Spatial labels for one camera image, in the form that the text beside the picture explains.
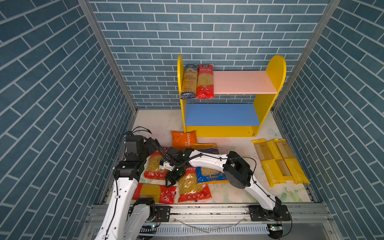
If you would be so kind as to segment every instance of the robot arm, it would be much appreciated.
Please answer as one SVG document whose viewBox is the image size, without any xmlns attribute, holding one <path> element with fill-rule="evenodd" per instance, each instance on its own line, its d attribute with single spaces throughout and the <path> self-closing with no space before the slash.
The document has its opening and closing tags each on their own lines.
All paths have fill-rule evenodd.
<svg viewBox="0 0 384 240">
<path fill-rule="evenodd" d="M 126 144 L 125 160 L 114 168 L 114 186 L 106 216 L 96 236 L 97 240 L 135 240 L 146 220 L 155 216 L 153 198 L 138 199 L 127 219 L 130 202 L 144 170 L 147 157 L 158 150 L 165 158 L 162 167 L 170 170 L 166 175 L 166 186 L 174 185 L 188 167 L 207 167 L 224 172 L 229 182 L 248 191 L 264 209 L 265 216 L 277 220 L 280 215 L 281 201 L 255 181 L 253 171 L 247 162 L 237 153 L 216 155 L 202 153 L 193 149 L 179 151 L 170 148 L 166 153 L 157 140 L 143 136 L 130 136 Z"/>
<path fill-rule="evenodd" d="M 274 210 L 275 207 L 280 208 L 280 206 L 276 206 L 276 204 L 279 205 L 281 202 L 279 202 L 279 200 L 276 202 L 276 196 L 268 193 L 259 182 L 254 180 L 256 177 L 253 175 L 249 165 L 238 156 L 237 153 L 230 152 L 229 154 L 216 155 L 192 149 L 189 158 L 188 163 L 192 167 L 207 167 L 224 172 L 233 186 L 249 192 L 260 203 L 263 209 Z M 163 167 L 171 171 L 169 175 L 172 175 L 173 171 L 179 170 L 178 166 L 170 166 L 168 162 L 164 163 Z"/>
</svg>

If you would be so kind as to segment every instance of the pasta package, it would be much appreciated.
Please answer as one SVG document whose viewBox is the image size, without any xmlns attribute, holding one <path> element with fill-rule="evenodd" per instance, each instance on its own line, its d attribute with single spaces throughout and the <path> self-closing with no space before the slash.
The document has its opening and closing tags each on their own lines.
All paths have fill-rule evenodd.
<svg viewBox="0 0 384 240">
<path fill-rule="evenodd" d="M 198 185 L 196 169 L 189 167 L 179 180 L 180 197 L 178 202 L 197 201 L 212 198 L 208 185 Z"/>
<path fill-rule="evenodd" d="M 196 98 L 198 65 L 186 65 L 183 83 L 181 84 L 180 99 Z"/>
<path fill-rule="evenodd" d="M 284 179 L 289 181 L 293 180 L 292 174 L 289 171 L 287 164 L 285 163 L 283 157 L 280 154 L 279 149 L 276 146 L 276 143 L 274 140 L 267 141 L 268 147 L 272 152 L 273 158 L 276 160 L 277 166 L 279 166 L 279 169 L 281 171 L 281 174 L 283 175 Z"/>
<path fill-rule="evenodd" d="M 217 144 L 215 143 L 191 144 L 191 148 L 205 153 L 219 154 Z M 196 177 L 197 184 L 216 184 L 229 182 L 223 172 L 207 167 L 197 167 Z"/>
<path fill-rule="evenodd" d="M 295 183 L 309 183 L 307 176 L 305 175 L 303 169 L 300 166 L 299 161 L 297 161 L 287 141 L 285 139 L 275 139 L 275 143 L 277 145 L 277 148 L 281 152 L 281 155 L 289 171 L 291 172 Z"/>
<path fill-rule="evenodd" d="M 172 134 L 172 147 L 177 150 L 184 150 L 189 148 L 191 144 L 197 143 L 196 131 L 192 132 L 175 132 L 171 131 Z"/>
<path fill-rule="evenodd" d="M 165 180 L 166 174 L 168 173 L 167 169 L 160 168 L 160 161 L 163 160 L 163 157 L 159 153 L 159 151 L 154 152 L 148 160 L 148 167 L 144 172 L 144 177 L 148 179 L 156 179 L 156 180 Z"/>
<path fill-rule="evenodd" d="M 214 97 L 214 66 L 200 65 L 199 75 L 197 77 L 196 98 L 205 99 Z"/>
<path fill-rule="evenodd" d="M 275 184 L 285 183 L 286 181 L 276 163 L 276 160 L 273 158 L 273 154 L 269 149 L 266 140 L 260 139 L 253 140 L 252 142 L 262 163 L 269 186 L 273 187 Z"/>
<path fill-rule="evenodd" d="M 156 184 L 139 183 L 133 193 L 133 200 L 140 197 L 153 197 L 155 202 L 161 204 L 174 204 L 176 187 L 169 187 Z"/>
</svg>

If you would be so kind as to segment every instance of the orange pasta bag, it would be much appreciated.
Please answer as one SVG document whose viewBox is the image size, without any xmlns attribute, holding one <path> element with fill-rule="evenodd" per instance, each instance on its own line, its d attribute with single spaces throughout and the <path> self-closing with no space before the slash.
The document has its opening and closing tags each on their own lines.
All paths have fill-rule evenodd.
<svg viewBox="0 0 384 240">
<path fill-rule="evenodd" d="M 175 132 L 172 133 L 172 147 L 177 150 L 185 150 L 190 148 L 191 143 L 197 143 L 196 131 L 192 132 Z"/>
<path fill-rule="evenodd" d="M 214 97 L 214 66 L 200 65 L 197 77 L 196 98 L 205 99 Z"/>
</svg>

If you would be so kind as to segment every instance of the red pasta bag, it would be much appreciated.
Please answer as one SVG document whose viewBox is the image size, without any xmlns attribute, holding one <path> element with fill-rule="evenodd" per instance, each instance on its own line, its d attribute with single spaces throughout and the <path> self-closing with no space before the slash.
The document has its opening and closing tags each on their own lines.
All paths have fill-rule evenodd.
<svg viewBox="0 0 384 240">
<path fill-rule="evenodd" d="M 208 184 L 197 184 L 196 169 L 194 167 L 187 168 L 185 175 L 179 180 L 179 191 L 180 197 L 178 202 L 212 198 Z"/>
<path fill-rule="evenodd" d="M 147 169 L 144 172 L 144 177 L 148 179 L 165 180 L 167 169 L 160 168 L 160 161 L 163 159 L 159 151 L 154 152 L 148 160 Z"/>
<path fill-rule="evenodd" d="M 196 98 L 205 99 L 214 97 L 214 66 L 200 65 L 197 77 Z"/>
<path fill-rule="evenodd" d="M 175 202 L 176 187 L 169 187 L 157 184 L 139 183 L 135 192 L 133 193 L 133 200 L 140 197 L 153 197 L 155 202 L 161 204 L 174 204 Z"/>
</svg>

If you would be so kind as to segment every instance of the blue brick wall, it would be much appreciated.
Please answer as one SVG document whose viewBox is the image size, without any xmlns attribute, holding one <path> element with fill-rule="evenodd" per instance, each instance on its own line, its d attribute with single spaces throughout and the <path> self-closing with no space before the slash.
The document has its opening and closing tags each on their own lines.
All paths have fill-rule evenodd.
<svg viewBox="0 0 384 240">
<path fill-rule="evenodd" d="M 179 108 L 177 57 L 215 70 L 296 65 L 328 0 L 97 0 L 91 5 L 138 108 Z M 230 96 L 237 103 L 248 96 Z M 221 96 L 204 102 L 225 102 Z"/>
<path fill-rule="evenodd" d="M 0 2 L 0 239 L 73 239 L 132 111 L 76 0 Z"/>
<path fill-rule="evenodd" d="M 383 13 L 342 0 L 277 110 L 345 239 L 384 234 Z"/>
</svg>

